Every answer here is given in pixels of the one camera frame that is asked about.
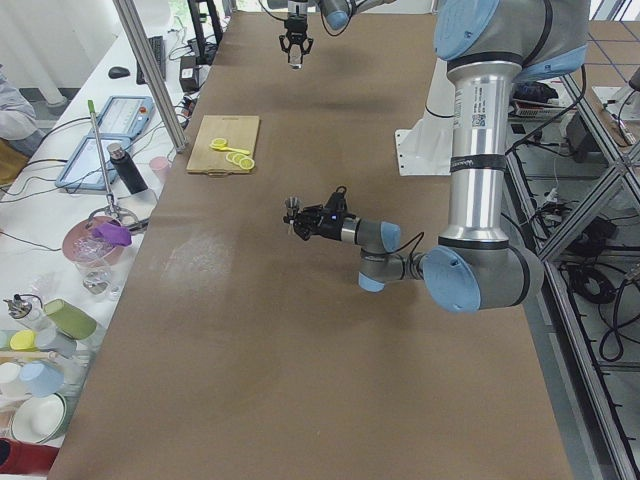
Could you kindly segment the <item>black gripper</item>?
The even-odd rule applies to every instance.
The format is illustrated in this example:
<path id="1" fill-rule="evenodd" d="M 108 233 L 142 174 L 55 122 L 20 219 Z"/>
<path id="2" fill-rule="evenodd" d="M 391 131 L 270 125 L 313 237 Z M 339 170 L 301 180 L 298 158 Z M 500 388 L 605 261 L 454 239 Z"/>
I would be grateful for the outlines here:
<path id="1" fill-rule="evenodd" d="M 295 219 L 294 233 L 304 241 L 319 235 L 336 241 L 355 241 L 357 216 L 348 211 L 347 188 L 338 186 L 325 204 L 302 207 Z"/>
<path id="2" fill-rule="evenodd" d="M 290 51 L 300 51 L 304 57 L 311 52 L 314 39 L 309 37 L 306 16 L 290 16 L 284 21 L 285 33 L 279 36 L 281 50 L 287 55 Z"/>

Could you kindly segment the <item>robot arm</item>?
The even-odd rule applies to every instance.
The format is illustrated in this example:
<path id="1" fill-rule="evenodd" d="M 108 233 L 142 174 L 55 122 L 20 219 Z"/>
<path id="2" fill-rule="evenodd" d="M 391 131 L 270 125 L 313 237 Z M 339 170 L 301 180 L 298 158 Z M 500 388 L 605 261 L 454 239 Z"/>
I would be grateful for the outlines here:
<path id="1" fill-rule="evenodd" d="M 326 32 L 330 36 L 337 36 L 346 29 L 356 14 L 390 4 L 390 1 L 269 1 L 272 8 L 276 4 L 283 4 L 286 8 L 284 17 L 276 17 L 284 26 L 284 33 L 279 36 L 280 48 L 287 55 L 288 65 L 299 70 L 314 43 L 314 39 L 308 34 L 310 7 L 318 9 Z"/>
<path id="2" fill-rule="evenodd" d="M 585 1 L 448 1 L 438 11 L 434 50 L 455 95 L 449 223 L 430 251 L 403 255 L 399 227 L 351 213 L 344 187 L 322 205 L 287 199 L 285 224 L 302 239 L 359 246 L 358 281 L 369 292 L 419 279 L 454 313 L 511 307 L 536 295 L 540 260 L 512 246 L 500 225 L 510 94 L 516 83 L 580 69 L 588 21 Z"/>

